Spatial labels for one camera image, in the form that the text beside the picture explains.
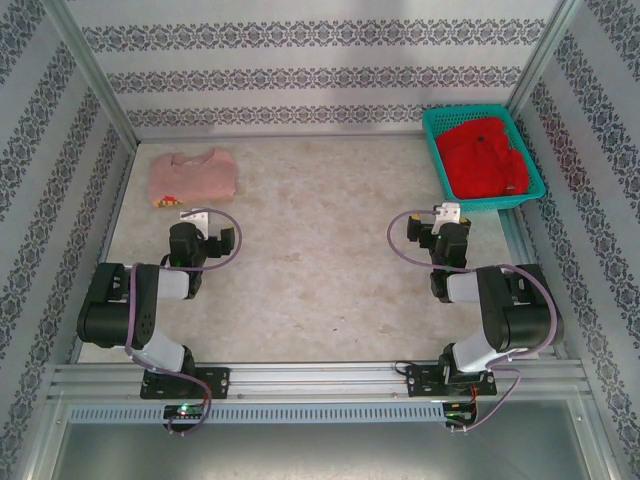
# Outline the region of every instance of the decorative wall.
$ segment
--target decorative wall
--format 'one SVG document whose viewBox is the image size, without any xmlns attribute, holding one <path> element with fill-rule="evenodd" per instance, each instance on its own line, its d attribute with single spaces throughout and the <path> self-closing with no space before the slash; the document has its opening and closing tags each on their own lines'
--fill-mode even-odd
<svg viewBox="0 0 640 480">
<path fill-rule="evenodd" d="M 0 479 L 70 354 L 128 153 L 42 5 L 0 1 Z"/>
<path fill-rule="evenodd" d="M 505 102 L 557 0 L 72 0 L 138 135 L 419 130 Z"/>
<path fill-rule="evenodd" d="M 547 184 L 522 208 L 616 453 L 640 478 L 640 2 L 586 1 L 519 128 Z"/>
</svg>

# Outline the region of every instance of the beige floor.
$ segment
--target beige floor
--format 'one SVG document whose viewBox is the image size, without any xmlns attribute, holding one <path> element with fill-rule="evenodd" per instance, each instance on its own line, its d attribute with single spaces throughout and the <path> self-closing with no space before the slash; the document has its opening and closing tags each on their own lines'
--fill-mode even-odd
<svg viewBox="0 0 640 480">
<path fill-rule="evenodd" d="M 480 328 L 475 305 L 443 305 L 429 271 L 387 246 L 399 212 L 430 208 L 441 189 L 423 139 L 261 139 L 141 145 L 109 261 L 158 262 L 177 209 L 146 200 L 150 161 L 165 152 L 230 150 L 239 170 L 231 202 L 245 243 L 229 266 L 205 274 L 194 300 L 161 301 L 157 326 L 198 361 L 303 362 L 436 358 Z M 469 265 L 509 261 L 497 212 L 469 215 Z M 216 230 L 225 225 L 214 218 Z M 425 250 L 395 232 L 401 249 Z M 81 362 L 126 361 L 85 345 Z"/>
</svg>

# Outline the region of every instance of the wall border pattern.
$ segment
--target wall border pattern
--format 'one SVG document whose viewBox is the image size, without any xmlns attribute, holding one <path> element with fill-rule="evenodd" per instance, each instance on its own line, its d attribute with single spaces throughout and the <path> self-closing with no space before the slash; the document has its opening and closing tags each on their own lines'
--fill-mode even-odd
<svg viewBox="0 0 640 480">
<path fill-rule="evenodd" d="M 538 155 L 533 147 L 522 117 L 516 121 L 516 125 L 531 157 L 536 163 L 540 176 L 545 184 L 547 184 L 546 176 L 543 173 Z M 623 451 L 630 458 L 632 471 L 640 476 L 640 425 L 636 423 L 637 414 L 631 410 L 631 399 L 624 390 L 624 382 L 619 379 L 620 368 L 613 361 L 613 352 L 609 346 L 609 340 L 602 333 L 602 325 L 600 324 L 598 313 L 593 306 L 589 288 L 580 271 L 580 265 L 575 259 L 570 236 L 558 213 L 553 194 L 548 188 L 547 194 L 538 200 L 536 205 L 547 230 L 546 234 L 553 248 L 557 266 L 561 271 L 562 279 L 569 293 L 569 299 L 573 304 L 578 325 L 582 330 L 585 345 L 591 356 L 591 363 L 595 366 L 596 375 L 601 382 L 601 390 L 606 396 L 611 420 L 616 426 L 616 432 L 622 442 Z M 534 237 L 531 227 L 524 210 L 521 210 L 529 238 L 533 243 Z M 535 250 L 535 253 L 536 261 L 540 265 L 544 265 L 538 256 L 537 250 Z"/>
<path fill-rule="evenodd" d="M 0 85 L 4 85 L 24 47 L 42 22 L 44 8 L 39 1 L 15 0 L 0 21 Z"/>
<path fill-rule="evenodd" d="M 342 20 L 84 27 L 97 52 L 358 45 L 533 45 L 543 19 Z"/>
<path fill-rule="evenodd" d="M 7 276 L 8 285 L 0 297 L 0 359 L 11 344 L 13 330 L 20 318 L 26 295 L 31 290 L 33 277 L 42 260 L 58 213 L 73 179 L 76 166 L 87 143 L 100 103 L 91 89 L 85 93 L 80 108 L 73 120 L 67 138 L 42 192 L 34 218 L 29 223 L 19 256 L 13 262 L 13 270 Z"/>
<path fill-rule="evenodd" d="M 571 34 L 565 35 L 555 52 L 560 68 L 573 88 L 591 130 L 600 142 L 613 167 L 618 183 L 630 200 L 635 217 L 640 222 L 640 164 L 638 147 L 632 142 L 627 128 L 615 113 L 613 104 L 598 83 L 593 67 Z"/>
<path fill-rule="evenodd" d="M 440 105 L 321 105 L 295 107 L 174 108 L 129 110 L 134 127 L 419 122 Z"/>
<path fill-rule="evenodd" d="M 432 88 L 514 86 L 520 67 L 355 67 L 176 70 L 107 75 L 118 94 L 304 88 Z"/>
<path fill-rule="evenodd" d="M 47 300 L 47 306 L 38 325 L 38 333 L 33 339 L 29 358 L 20 377 L 20 388 L 15 392 L 16 400 L 9 409 L 9 420 L 3 426 L 4 434 L 0 437 L 1 478 L 11 478 L 12 470 L 18 461 L 18 453 L 28 428 L 28 421 L 33 413 L 46 363 L 51 356 L 60 322 L 64 318 L 66 302 L 73 287 L 73 279 L 82 260 L 92 222 L 119 144 L 120 138 L 113 125 L 110 125 L 78 209 L 75 225 L 62 255 L 59 270 L 55 275 L 55 282 Z M 131 161 L 131 157 L 124 162 L 122 167 L 118 190 L 123 186 L 129 161 Z M 115 206 L 116 200 L 114 199 L 103 237 L 109 230 Z M 99 256 L 94 260 L 94 266 L 97 265 L 98 258 Z"/>
<path fill-rule="evenodd" d="M 587 6 L 627 62 L 635 81 L 640 81 L 640 15 L 629 0 L 588 0 Z"/>
<path fill-rule="evenodd" d="M 640 349 L 640 288 L 633 283 L 635 278 L 630 273 L 629 264 L 622 257 L 618 240 L 607 223 L 607 215 L 600 207 L 587 170 L 582 166 L 578 151 L 544 82 L 540 81 L 534 88 L 531 103 L 540 117 L 567 187 L 580 211 L 609 290 L 620 309 L 620 316 L 627 322 L 627 332 L 634 339 L 633 346 Z"/>
<path fill-rule="evenodd" d="M 22 183 L 26 167 L 31 163 L 36 147 L 42 140 L 45 127 L 53 116 L 67 84 L 76 68 L 76 63 L 64 45 L 60 43 L 47 65 L 44 76 L 29 99 L 29 106 L 13 129 L 7 148 L 0 157 L 0 223 L 4 212 L 11 206 L 11 198 Z"/>
</svg>

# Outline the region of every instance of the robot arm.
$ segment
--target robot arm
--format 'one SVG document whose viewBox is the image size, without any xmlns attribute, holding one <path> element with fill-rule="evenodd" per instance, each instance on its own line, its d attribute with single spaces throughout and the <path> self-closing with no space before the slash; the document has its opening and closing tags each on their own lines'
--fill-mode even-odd
<svg viewBox="0 0 640 480">
<path fill-rule="evenodd" d="M 437 208 L 455 212 L 456 206 L 443 204 Z M 443 223 L 442 216 L 441 213 L 435 224 L 423 224 L 419 218 L 410 217 L 407 238 L 412 242 L 419 241 L 420 248 L 428 249 L 434 265 L 464 268 L 471 222 L 458 215 L 457 218 L 450 216 Z M 548 290 L 538 265 L 518 267 Z M 495 395 L 493 381 L 487 384 L 490 378 L 487 364 L 504 355 L 534 348 L 549 333 L 551 316 L 544 298 L 518 273 L 495 266 L 469 273 L 437 269 L 431 273 L 431 290 L 444 303 L 479 302 L 482 330 L 445 347 L 437 367 L 408 367 L 410 396 L 467 394 L 472 384 L 480 387 L 480 394 Z M 564 333 L 559 312 L 557 316 L 558 326 L 552 344 L 561 341 Z"/>
<path fill-rule="evenodd" d="M 172 267 L 190 271 L 171 270 L 159 265 L 138 264 L 135 275 L 136 301 L 133 319 L 132 355 L 141 360 L 145 371 L 142 398 L 198 398 L 201 389 L 184 378 L 154 373 L 156 369 L 177 372 L 190 377 L 204 377 L 207 382 L 220 379 L 221 387 L 215 398 L 226 398 L 228 369 L 197 368 L 188 347 L 164 335 L 156 327 L 158 298 L 177 300 L 193 298 L 201 284 L 207 258 L 229 255 L 235 247 L 233 228 L 223 229 L 220 240 L 206 237 L 194 224 L 180 222 L 170 229 L 170 253 L 163 259 Z M 78 337 L 85 343 L 102 348 L 124 347 L 129 329 L 129 292 L 131 267 L 118 263 L 101 263 L 78 316 Z"/>
<path fill-rule="evenodd" d="M 129 328 L 130 267 L 101 263 L 91 281 L 77 331 L 80 340 L 102 348 L 124 347 Z M 184 299 L 188 296 L 189 276 L 185 272 L 164 270 L 158 265 L 139 265 L 136 272 L 136 318 L 133 354 L 146 363 L 172 372 L 191 374 L 185 365 L 188 349 L 167 338 L 155 325 L 158 298 Z"/>
</svg>

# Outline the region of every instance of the folded pink shirt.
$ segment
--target folded pink shirt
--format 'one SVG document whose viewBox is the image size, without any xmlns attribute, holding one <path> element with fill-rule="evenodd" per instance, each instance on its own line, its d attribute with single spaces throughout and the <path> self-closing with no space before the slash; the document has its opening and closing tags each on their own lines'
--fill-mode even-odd
<svg viewBox="0 0 640 480">
<path fill-rule="evenodd" d="M 216 148 L 196 157 L 169 153 L 151 165 L 147 194 L 155 207 L 226 200 L 236 191 L 237 174 L 226 150 Z"/>
</svg>

